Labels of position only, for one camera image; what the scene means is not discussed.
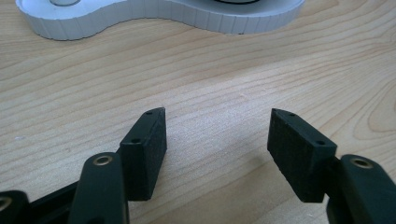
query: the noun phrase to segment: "wood grain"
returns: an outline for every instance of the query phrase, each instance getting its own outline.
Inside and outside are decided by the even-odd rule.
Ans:
[[[293,111],[396,180],[396,2],[307,0],[296,21],[222,35],[127,21],[78,41],[41,38],[0,0],[0,190],[30,200],[117,149],[166,107],[168,151],[132,223],[327,223],[266,150],[270,110]]]

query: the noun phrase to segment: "table surface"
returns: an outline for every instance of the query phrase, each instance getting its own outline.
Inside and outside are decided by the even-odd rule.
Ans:
[[[54,41],[0,0],[0,30],[0,190],[33,201],[78,180],[160,106],[168,150],[132,223],[327,223],[326,202],[301,203],[267,151],[271,108],[396,180],[396,1],[307,0],[259,35],[134,20]]]

